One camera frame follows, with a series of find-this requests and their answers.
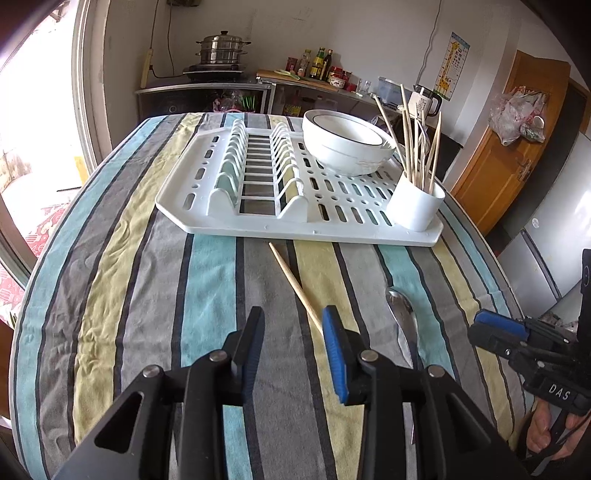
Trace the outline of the metal fork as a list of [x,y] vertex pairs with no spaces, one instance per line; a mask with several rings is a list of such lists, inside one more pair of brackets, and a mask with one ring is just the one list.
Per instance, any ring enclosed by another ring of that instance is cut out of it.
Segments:
[[417,186],[424,188],[425,174],[425,150],[427,149],[425,138],[427,137],[425,130],[425,108],[427,106],[427,98],[417,93],[415,95],[415,127],[416,127],[416,167],[417,167]]

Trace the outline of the metal kitchen shelf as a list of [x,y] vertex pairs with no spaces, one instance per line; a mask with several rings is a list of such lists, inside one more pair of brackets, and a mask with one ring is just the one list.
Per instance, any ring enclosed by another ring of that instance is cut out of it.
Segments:
[[263,83],[178,83],[135,92],[138,115],[148,117],[193,112],[266,113],[271,86]]

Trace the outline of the white refrigerator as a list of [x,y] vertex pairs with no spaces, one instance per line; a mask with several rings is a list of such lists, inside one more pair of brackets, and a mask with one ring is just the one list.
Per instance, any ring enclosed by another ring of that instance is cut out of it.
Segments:
[[518,305],[540,317],[582,277],[590,247],[590,139],[579,134],[549,192],[499,262]]

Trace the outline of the metal spoon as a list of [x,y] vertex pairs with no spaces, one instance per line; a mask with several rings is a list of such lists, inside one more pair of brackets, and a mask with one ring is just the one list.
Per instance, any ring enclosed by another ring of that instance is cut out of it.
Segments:
[[422,370],[423,363],[418,351],[418,323],[414,308],[404,293],[389,287],[386,290],[386,301],[396,323],[397,341],[401,354],[409,368],[403,374],[405,390],[408,398],[417,399],[418,372]]

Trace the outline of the striped tablecloth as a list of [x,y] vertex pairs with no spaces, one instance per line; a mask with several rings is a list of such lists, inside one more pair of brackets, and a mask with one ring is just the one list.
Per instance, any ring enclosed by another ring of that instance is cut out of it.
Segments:
[[35,479],[52,477],[147,365],[184,367],[221,347],[252,306],[266,315],[252,399],[224,411],[233,479],[353,479],[363,411],[339,404],[324,342],[277,265],[315,307],[401,358],[385,293],[418,314],[420,352],[443,366],[514,440],[532,400],[508,364],[469,343],[480,309],[521,312],[482,235],[453,198],[433,248],[190,235],[154,200],[178,155],[231,114],[141,123],[91,176],[42,254],[16,324],[10,365],[14,440]]

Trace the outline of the orange wooden door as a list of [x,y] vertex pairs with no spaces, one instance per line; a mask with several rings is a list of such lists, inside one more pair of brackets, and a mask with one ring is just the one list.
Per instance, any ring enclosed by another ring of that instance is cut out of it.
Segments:
[[[504,91],[524,86],[549,96],[544,115],[546,132],[556,126],[567,93],[571,65],[517,52]],[[523,138],[509,146],[487,129],[467,167],[452,188],[481,234],[488,234],[516,199],[546,147]]]

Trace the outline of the plastic bag on door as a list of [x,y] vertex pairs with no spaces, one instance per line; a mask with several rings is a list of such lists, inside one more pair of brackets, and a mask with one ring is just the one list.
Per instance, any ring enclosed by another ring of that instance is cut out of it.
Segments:
[[488,123],[502,146],[508,147],[519,139],[530,143],[545,141],[544,111],[548,98],[548,94],[525,86],[495,97]]

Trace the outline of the large white bowl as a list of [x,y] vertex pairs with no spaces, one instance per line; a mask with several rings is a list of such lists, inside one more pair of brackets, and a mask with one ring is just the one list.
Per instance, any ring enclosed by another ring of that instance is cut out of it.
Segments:
[[336,174],[372,174],[394,153],[386,132],[358,117],[338,111],[308,110],[303,118],[304,145],[322,166]]

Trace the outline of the white electric kettle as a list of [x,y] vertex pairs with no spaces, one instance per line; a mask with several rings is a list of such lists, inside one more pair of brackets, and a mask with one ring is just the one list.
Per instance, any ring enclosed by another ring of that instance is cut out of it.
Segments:
[[422,85],[413,87],[408,101],[409,113],[412,118],[436,117],[442,106],[442,97]]

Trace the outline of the clear plastic container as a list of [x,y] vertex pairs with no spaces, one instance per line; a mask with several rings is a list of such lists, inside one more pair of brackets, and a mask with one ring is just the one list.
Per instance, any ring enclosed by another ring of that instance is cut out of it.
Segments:
[[401,86],[386,77],[378,78],[376,94],[383,105],[398,107],[403,104]]

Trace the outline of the wooden cutting board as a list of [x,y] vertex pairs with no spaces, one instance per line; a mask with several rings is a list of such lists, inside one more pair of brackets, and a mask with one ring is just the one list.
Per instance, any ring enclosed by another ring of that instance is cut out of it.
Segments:
[[294,82],[298,86],[308,87],[308,88],[317,88],[329,92],[338,92],[339,89],[330,85],[327,82],[318,81],[315,79],[308,79],[305,77],[297,76],[296,74],[291,74],[290,72],[286,72],[283,70],[259,70],[256,72],[256,79],[257,80],[269,80],[276,83],[281,82]]

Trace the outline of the induction cooktop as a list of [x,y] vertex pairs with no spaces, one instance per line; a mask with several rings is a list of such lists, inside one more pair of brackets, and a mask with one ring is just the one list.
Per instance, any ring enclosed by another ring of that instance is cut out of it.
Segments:
[[229,83],[242,79],[243,70],[238,64],[191,65],[182,73],[193,83]]

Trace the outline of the dark sauce bottle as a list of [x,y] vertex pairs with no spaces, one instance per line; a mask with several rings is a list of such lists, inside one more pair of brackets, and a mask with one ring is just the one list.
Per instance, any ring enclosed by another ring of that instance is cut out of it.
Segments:
[[321,81],[325,81],[325,82],[328,81],[329,70],[331,69],[331,64],[332,64],[332,49],[328,49],[327,52],[325,52],[324,63],[322,64],[322,70],[321,70],[321,76],[320,76]]

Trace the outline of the stainless steel steamer pot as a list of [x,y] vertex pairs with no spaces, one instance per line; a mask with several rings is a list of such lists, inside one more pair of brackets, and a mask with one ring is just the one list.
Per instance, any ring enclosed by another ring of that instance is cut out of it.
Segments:
[[201,65],[235,65],[245,53],[245,46],[252,43],[222,30],[216,35],[204,37],[197,44],[200,46],[198,56]]

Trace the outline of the giraffe wall poster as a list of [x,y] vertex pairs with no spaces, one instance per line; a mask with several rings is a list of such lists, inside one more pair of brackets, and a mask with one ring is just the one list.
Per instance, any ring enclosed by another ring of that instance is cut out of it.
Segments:
[[434,89],[443,99],[448,101],[452,99],[469,51],[470,45],[458,34],[452,32]]

